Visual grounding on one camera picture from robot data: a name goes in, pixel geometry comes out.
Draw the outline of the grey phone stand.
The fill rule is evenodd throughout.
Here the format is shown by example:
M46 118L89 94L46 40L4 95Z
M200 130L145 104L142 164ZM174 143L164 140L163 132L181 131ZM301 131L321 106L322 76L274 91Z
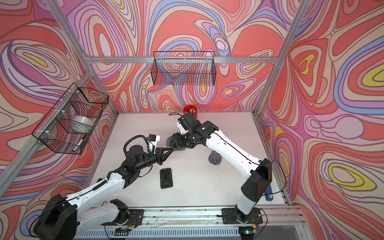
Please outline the grey phone stand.
M220 165L220 163L222 162L222 156L216 151L212 151L209 155L208 160L210 164L217 166Z
M166 145L167 145L167 148L172 148L172 149L176 148L173 136L170 136L169 138L167 138Z

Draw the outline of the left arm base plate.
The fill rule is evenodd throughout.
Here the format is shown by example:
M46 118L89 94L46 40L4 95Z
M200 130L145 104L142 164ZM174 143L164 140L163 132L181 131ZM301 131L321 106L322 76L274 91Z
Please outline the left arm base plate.
M123 214L118 214L117 220L103 223L102 226L128 226L137 227L143 223L143 209L128 209Z

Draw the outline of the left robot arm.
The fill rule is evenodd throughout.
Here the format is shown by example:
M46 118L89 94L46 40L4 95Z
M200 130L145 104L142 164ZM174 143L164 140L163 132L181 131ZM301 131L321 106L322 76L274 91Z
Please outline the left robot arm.
M84 190L66 197L52 197L29 227L29 234L40 240L72 240L77 235L105 223L125 224L128 206L118 199L94 208L104 198L130 186L141 177L141 170L162 165L174 148L158 148L158 136L137 135L123 146L125 160L107 176Z

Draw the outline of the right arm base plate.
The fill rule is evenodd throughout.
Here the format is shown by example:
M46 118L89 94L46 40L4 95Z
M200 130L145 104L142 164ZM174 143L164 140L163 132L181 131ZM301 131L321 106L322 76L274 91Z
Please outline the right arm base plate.
M261 214L261 209L253 208L249 214L244 214L236 207L233 208L222 208L221 209L221 218L225 225L234 225L234 224L262 224L263 218Z

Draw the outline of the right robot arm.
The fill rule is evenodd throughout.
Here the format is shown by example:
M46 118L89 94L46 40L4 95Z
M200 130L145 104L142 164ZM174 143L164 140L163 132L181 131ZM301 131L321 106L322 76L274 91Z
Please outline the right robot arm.
M246 179L241 186L240 201L234 207L235 219L246 223L252 210L264 196L273 180L272 164L268 159L260 160L233 143L212 122L192 124L178 121L179 132L172 135L170 145L175 149L193 149L203 145L218 153L231 163Z

